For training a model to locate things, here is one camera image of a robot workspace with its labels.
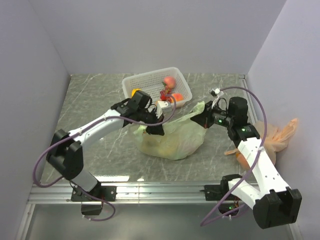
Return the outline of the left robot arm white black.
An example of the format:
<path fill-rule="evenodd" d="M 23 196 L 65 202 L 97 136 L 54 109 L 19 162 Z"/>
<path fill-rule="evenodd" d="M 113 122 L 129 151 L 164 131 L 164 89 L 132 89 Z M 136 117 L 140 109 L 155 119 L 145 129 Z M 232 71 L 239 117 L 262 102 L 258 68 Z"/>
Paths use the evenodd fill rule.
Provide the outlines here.
<path fill-rule="evenodd" d="M 146 131 L 152 135 L 164 135 L 165 101 L 152 103 L 152 98 L 137 90 L 131 98 L 115 103 L 102 116 L 77 129 L 66 132 L 58 130 L 52 138 L 53 148 L 46 155 L 47 162 L 63 178 L 83 189 L 89 201 L 103 197 L 101 183 L 84 167 L 84 150 L 106 135 L 131 123 L 147 124 Z"/>

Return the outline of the white plastic basket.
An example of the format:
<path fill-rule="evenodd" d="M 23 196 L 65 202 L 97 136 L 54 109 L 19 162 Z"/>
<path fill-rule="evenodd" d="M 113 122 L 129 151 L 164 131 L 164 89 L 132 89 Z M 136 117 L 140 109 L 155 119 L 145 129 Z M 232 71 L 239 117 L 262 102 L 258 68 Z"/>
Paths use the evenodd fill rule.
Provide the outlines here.
<path fill-rule="evenodd" d="M 141 89 L 149 94 L 154 102 L 158 101 L 161 96 L 160 92 L 164 88 L 163 82 L 165 77 L 175 78 L 176 86 L 172 92 L 183 96 L 183 100 L 176 103 L 177 108 L 182 107 L 192 99 L 191 89 L 181 71 L 176 67 L 168 67 L 125 77 L 122 80 L 124 97 L 131 98 L 133 89 Z"/>

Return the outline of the yellow bell pepper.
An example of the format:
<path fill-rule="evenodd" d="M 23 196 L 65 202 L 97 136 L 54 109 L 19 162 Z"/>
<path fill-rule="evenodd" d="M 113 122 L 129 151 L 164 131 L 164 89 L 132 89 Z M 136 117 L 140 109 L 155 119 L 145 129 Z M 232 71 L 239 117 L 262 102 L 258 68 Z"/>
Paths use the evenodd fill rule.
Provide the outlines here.
<path fill-rule="evenodd" d="M 141 89 L 140 88 L 135 88 L 131 91 L 131 96 L 133 97 L 134 94 L 137 92 L 137 91 L 140 91 Z"/>

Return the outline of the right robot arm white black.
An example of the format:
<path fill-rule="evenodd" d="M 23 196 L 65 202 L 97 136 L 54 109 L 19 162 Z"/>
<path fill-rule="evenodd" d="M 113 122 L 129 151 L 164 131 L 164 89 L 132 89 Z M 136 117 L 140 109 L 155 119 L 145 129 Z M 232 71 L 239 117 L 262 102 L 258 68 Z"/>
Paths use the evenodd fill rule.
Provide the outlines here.
<path fill-rule="evenodd" d="M 245 98 L 230 98 L 225 110 L 219 107 L 217 100 L 209 101 L 203 112 L 193 116 L 191 121 L 205 129 L 214 124 L 225 127 L 259 186 L 254 188 L 239 174 L 223 176 L 219 186 L 222 202 L 238 197 L 252 209 L 261 229 L 297 221 L 302 195 L 298 189 L 291 189 L 272 164 L 258 131 L 248 122 L 248 102 Z"/>

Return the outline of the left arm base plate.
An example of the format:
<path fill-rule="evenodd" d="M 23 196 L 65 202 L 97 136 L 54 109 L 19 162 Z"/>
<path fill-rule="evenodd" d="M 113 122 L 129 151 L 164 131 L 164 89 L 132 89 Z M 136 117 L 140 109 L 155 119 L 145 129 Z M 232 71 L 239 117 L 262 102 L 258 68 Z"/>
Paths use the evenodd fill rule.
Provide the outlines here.
<path fill-rule="evenodd" d="M 113 185 L 103 186 L 99 185 L 91 191 L 87 192 L 79 186 L 72 186 L 71 202 L 81 203 L 81 214 L 87 218 L 93 219 L 94 216 L 99 216 L 104 207 L 109 206 L 111 208 L 110 216 L 104 219 L 96 219 L 97 222 L 102 220 L 109 220 L 116 214 L 116 208 L 112 204 L 116 200 L 117 187 Z"/>

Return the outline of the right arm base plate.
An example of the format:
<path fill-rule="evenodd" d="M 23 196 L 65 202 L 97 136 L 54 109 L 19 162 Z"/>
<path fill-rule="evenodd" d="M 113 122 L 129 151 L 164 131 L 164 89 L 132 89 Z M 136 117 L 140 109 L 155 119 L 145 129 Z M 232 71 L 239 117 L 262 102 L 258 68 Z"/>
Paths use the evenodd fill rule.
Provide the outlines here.
<path fill-rule="evenodd" d="M 219 202 L 221 198 L 224 196 L 221 186 L 217 184 L 213 185 L 205 185 L 204 189 L 201 190 L 204 192 L 205 200 L 206 201 L 217 201 Z M 242 204 L 240 203 L 240 199 L 237 196 L 230 194 L 218 207 L 218 211 L 221 214 L 227 213 L 235 208 L 239 208 Z M 227 218 L 237 218 L 241 215 L 245 214 L 248 211 L 247 206 L 243 206 L 236 211 L 231 212 L 229 215 L 226 215 Z"/>

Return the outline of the light green plastic bag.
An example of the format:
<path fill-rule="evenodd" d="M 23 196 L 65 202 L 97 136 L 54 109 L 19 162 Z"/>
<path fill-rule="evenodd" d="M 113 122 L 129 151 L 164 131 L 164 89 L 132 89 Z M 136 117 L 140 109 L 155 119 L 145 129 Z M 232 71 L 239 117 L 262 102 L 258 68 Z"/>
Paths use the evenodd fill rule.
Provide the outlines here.
<path fill-rule="evenodd" d="M 190 113 L 163 125 L 164 135 L 146 132 L 146 126 L 132 126 L 128 133 L 137 149 L 146 155 L 182 160 L 192 155 L 204 142 L 207 130 L 191 118 L 202 113 L 205 102 L 198 102 Z"/>

